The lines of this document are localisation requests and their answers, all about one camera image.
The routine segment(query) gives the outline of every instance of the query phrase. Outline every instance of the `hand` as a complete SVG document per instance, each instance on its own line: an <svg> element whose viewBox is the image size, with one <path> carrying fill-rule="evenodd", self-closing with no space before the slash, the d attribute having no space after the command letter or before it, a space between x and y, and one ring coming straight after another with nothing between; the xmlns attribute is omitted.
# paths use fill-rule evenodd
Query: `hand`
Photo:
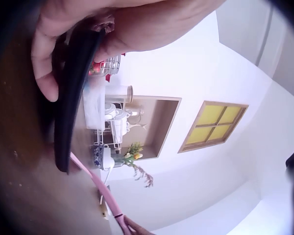
<svg viewBox="0 0 294 235"><path fill-rule="evenodd" d="M129 219L127 216L124 216L124 222L129 227L131 233L133 235L155 235L148 232L143 227L136 224L133 220Z"/></svg>
<svg viewBox="0 0 294 235"><path fill-rule="evenodd" d="M51 54L56 39L87 16L112 14L114 31L103 39L95 61L129 51L153 50L177 40L225 0L47 0L40 11L32 44L38 87L58 99Z"/></svg>

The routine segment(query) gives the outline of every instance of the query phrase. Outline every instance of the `wooden window frame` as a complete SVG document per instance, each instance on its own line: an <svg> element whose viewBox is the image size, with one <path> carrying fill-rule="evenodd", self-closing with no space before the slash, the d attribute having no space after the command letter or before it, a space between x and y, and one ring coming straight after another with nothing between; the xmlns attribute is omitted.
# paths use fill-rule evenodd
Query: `wooden window frame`
<svg viewBox="0 0 294 235"><path fill-rule="evenodd" d="M224 108L223 108L222 112L219 115L219 118L217 119L217 121L215 123L204 124L204 125L196 125L198 123L198 121L199 121L199 118L203 114L203 111L205 110L205 107L207 105L224 106ZM239 112L237 113L236 117L234 118L234 120L232 122L219 124L219 121L220 121L220 119L221 119L222 115L224 114L227 107L240 107L240 110L239 110ZM235 127L237 126L239 121L241 120L241 118L244 115L244 113L246 112L247 108L248 108L248 105L245 105L245 104L232 104L232 103L223 103L223 102L215 102L215 101L204 101L203 105L201 106L201 108L200 108L200 110L199 110L199 112L197 114L197 117L196 117L191 129L189 130L189 132L188 132L188 134L187 134L187 136L186 136L180 150L178 151L178 153L184 153L184 152L187 152L187 151L197 150L197 149L201 149L201 148L205 148L205 147L209 147L209 146L224 143L228 139L230 134L233 132L233 130L235 129ZM222 138L220 138L220 139L208 140L210 135L212 134L213 130L217 126L223 126L223 125L230 125L229 129L226 131L224 136ZM190 137L190 135L192 134L193 130L195 128L200 128L200 127L212 127L212 129L209 132L208 136L206 137L205 141L186 144L187 140Z"/></svg>

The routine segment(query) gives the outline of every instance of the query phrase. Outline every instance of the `yellow flower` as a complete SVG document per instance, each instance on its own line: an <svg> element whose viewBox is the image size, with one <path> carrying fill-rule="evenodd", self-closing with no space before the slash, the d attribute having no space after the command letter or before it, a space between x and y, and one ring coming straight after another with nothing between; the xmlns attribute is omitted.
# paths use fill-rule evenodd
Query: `yellow flower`
<svg viewBox="0 0 294 235"><path fill-rule="evenodd" d="M134 159L137 160L138 158L141 158L143 155L141 153L137 153L134 155Z"/></svg>
<svg viewBox="0 0 294 235"><path fill-rule="evenodd" d="M127 153L125 156L124 156L124 158L129 158L131 156L131 154L130 153Z"/></svg>

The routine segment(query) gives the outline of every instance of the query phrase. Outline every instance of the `pink cord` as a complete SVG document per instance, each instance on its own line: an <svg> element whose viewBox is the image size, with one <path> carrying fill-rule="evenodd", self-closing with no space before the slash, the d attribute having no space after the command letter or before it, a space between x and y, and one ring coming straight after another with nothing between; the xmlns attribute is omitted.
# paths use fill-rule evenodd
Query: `pink cord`
<svg viewBox="0 0 294 235"><path fill-rule="evenodd" d="M76 165L78 165L82 170L84 170L92 179L92 181L95 183L103 197L105 198L110 210L112 211L113 216L119 223L120 227L122 228L124 235L131 235L131 232L127 225L124 222L124 215L120 209L120 207L117 204L117 201L112 196L110 190L105 186L105 184L99 179L99 177L92 173L90 170L88 170L81 161L71 152L70 158L75 162Z"/></svg>

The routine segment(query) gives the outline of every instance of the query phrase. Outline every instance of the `wire rack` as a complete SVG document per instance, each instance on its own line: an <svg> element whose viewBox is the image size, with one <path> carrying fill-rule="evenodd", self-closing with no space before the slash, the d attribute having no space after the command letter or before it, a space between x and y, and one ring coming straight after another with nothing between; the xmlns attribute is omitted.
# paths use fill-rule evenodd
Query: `wire rack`
<svg viewBox="0 0 294 235"><path fill-rule="evenodd" d="M122 110L120 108L114 108L114 109L105 109L107 110ZM105 129L104 130L99 130L99 129L94 129L94 134L95 134L95 140L93 145L101 145L101 144L107 144L107 145L112 145L115 150L121 150L120 144L123 141L123 120L115 120L112 118L111 120L105 121ZM107 140L105 136L111 134L112 135L112 141L110 139Z"/></svg>

